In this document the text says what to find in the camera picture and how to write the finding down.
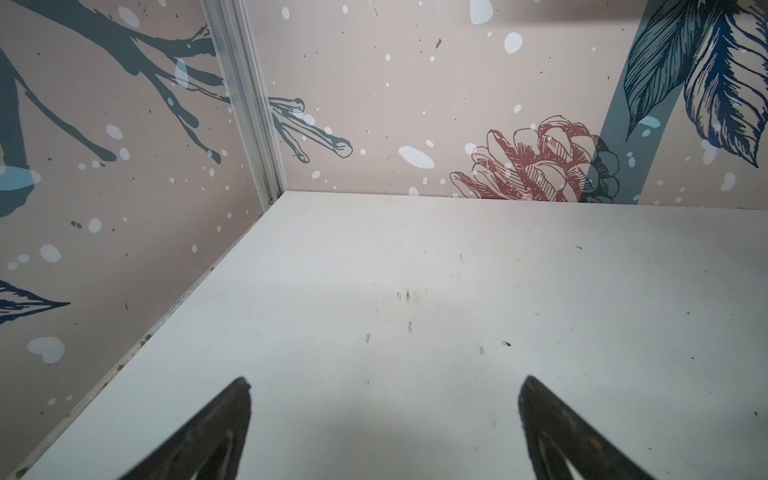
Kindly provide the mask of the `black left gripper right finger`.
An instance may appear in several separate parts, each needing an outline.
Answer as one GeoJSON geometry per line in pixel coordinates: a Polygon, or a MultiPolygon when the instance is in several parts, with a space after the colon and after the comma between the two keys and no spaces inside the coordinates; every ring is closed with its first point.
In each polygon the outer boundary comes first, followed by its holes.
{"type": "Polygon", "coordinates": [[[520,388],[518,410],[537,479],[653,479],[532,375],[520,388]]]}

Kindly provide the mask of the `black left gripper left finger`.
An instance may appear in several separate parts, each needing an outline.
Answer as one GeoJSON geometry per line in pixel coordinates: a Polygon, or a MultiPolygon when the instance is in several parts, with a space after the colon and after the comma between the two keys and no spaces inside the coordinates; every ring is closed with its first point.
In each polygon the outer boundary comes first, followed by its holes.
{"type": "Polygon", "coordinates": [[[238,377],[122,480],[234,479],[251,417],[251,385],[238,377]]]}

